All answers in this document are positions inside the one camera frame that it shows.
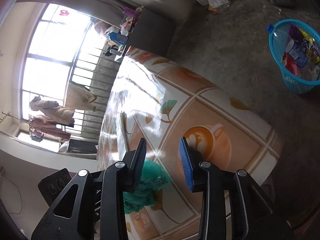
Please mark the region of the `green plastic bag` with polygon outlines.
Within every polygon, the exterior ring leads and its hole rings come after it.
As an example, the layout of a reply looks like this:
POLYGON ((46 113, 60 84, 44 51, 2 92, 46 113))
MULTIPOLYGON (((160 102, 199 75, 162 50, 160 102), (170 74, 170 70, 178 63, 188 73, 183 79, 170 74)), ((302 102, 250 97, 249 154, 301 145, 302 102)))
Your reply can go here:
POLYGON ((124 212, 131 214, 145 206, 155 205, 153 193, 171 182, 169 174, 161 165, 145 159, 140 181, 134 192, 124 192, 124 212))

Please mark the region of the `red foil wrapper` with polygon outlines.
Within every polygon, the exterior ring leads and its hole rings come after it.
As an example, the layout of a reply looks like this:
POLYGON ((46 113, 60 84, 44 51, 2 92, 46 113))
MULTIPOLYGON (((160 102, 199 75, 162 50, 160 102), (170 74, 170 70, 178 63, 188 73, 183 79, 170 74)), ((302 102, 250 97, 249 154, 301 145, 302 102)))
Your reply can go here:
POLYGON ((284 53, 282 57, 282 63, 284 67, 294 76, 300 77, 301 73, 298 69, 298 66, 296 65, 294 59, 288 54, 284 53))

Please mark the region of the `clear plastic wrapper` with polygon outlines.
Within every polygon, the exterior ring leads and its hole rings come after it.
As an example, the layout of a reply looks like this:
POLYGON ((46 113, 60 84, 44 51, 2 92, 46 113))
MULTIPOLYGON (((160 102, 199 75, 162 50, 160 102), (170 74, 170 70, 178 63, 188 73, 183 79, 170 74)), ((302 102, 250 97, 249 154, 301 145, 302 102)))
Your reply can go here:
POLYGON ((299 69, 300 77, 306 81, 317 81, 319 76, 319 65, 307 63, 303 68, 299 69))

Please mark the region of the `clear Pepsi plastic bottle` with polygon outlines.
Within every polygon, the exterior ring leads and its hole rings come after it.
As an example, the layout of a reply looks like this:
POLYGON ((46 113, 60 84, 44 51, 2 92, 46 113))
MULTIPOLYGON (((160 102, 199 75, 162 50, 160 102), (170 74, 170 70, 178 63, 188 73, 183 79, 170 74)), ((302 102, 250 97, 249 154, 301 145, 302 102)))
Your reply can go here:
POLYGON ((271 35, 271 51, 277 57, 282 57, 284 53, 288 53, 294 59, 298 68, 303 68, 308 63, 308 56, 294 39, 291 38, 288 27, 276 27, 269 24, 266 29, 271 35))

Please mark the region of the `purple yellow snack bag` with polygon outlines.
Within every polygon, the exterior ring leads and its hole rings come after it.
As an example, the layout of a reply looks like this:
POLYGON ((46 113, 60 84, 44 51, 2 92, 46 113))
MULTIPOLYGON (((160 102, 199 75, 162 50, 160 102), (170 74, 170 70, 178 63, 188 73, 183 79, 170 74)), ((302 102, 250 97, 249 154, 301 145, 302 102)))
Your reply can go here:
POLYGON ((312 63, 319 63, 319 47, 309 34, 296 25, 290 24, 289 35, 302 48, 302 51, 310 57, 312 63))

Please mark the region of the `pink hanging jacket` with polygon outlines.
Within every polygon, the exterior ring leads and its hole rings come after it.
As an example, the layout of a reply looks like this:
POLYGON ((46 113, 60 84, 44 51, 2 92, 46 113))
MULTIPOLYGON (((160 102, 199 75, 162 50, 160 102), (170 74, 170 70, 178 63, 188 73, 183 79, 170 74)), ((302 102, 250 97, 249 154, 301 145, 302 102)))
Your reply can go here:
POLYGON ((29 104, 32 111, 41 111, 51 120, 69 127, 74 127, 74 109, 60 106, 57 101, 42 100, 40 96, 36 96, 29 104))

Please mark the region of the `beige hanging garment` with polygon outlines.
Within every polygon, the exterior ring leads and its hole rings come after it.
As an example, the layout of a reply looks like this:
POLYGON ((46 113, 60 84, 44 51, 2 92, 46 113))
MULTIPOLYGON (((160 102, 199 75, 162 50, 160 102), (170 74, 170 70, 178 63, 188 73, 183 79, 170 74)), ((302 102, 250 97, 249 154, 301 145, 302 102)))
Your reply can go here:
POLYGON ((97 97, 84 85, 69 81, 65 106, 71 109, 83 111, 96 111, 93 102, 97 97))

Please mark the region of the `patterned table cover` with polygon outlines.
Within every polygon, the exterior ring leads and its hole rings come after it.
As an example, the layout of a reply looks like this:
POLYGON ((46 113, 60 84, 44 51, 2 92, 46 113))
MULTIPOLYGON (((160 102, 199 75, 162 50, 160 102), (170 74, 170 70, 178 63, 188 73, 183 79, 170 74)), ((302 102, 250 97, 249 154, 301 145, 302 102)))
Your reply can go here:
POLYGON ((146 157, 171 181, 156 192, 156 203, 126 216, 129 239, 184 239, 196 236, 202 195, 188 190, 178 151, 189 146, 222 170, 246 170, 275 198, 270 177, 283 149, 278 133, 239 100, 204 77, 169 59, 137 48, 125 55, 107 103, 98 145, 98 168, 123 157, 146 140, 146 157))

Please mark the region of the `metal balcony railing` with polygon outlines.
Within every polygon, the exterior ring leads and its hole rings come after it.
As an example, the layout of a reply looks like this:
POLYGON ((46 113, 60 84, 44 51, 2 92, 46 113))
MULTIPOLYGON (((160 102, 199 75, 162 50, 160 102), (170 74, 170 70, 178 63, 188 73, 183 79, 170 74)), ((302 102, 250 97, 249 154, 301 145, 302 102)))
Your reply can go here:
POLYGON ((105 56, 103 49, 82 48, 74 62, 70 80, 88 88, 97 99, 95 111, 76 109, 73 128, 65 127, 73 139, 97 142, 111 89, 122 60, 105 56))

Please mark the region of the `blue detergent bottle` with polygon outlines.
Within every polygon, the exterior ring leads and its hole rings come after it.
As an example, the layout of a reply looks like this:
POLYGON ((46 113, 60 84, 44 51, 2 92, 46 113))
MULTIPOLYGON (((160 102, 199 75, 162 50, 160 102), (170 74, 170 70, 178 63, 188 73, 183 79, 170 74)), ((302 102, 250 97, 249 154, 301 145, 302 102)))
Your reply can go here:
POLYGON ((129 40, 129 38, 121 33, 110 32, 108 34, 108 38, 110 41, 116 42, 119 45, 125 46, 129 40))

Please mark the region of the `blue plastic basket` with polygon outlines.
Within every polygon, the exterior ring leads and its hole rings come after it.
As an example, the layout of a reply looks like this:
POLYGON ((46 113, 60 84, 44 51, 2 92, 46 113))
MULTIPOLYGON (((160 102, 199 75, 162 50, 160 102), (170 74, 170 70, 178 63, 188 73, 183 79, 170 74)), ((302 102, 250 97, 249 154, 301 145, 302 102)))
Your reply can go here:
POLYGON ((302 95, 319 86, 319 34, 293 19, 268 25, 269 48, 286 87, 302 95))

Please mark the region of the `grey cabinet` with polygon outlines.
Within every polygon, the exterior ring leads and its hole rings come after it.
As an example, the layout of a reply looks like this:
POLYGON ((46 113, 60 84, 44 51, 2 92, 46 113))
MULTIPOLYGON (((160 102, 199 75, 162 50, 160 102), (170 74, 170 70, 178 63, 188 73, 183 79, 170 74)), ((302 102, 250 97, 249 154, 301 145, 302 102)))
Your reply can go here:
POLYGON ((129 36, 123 55, 130 48, 136 48, 165 57, 175 30, 175 22, 144 9, 129 36))

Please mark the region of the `purple cup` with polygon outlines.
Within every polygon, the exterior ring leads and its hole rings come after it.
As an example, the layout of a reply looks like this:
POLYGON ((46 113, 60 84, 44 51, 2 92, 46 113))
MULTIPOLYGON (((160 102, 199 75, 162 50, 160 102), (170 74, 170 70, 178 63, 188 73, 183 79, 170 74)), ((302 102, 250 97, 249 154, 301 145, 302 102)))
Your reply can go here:
POLYGON ((143 11, 144 7, 141 6, 141 7, 137 7, 136 9, 131 9, 129 7, 126 7, 124 10, 123 10, 123 13, 127 16, 131 16, 131 17, 134 17, 134 18, 138 18, 142 11, 143 11))

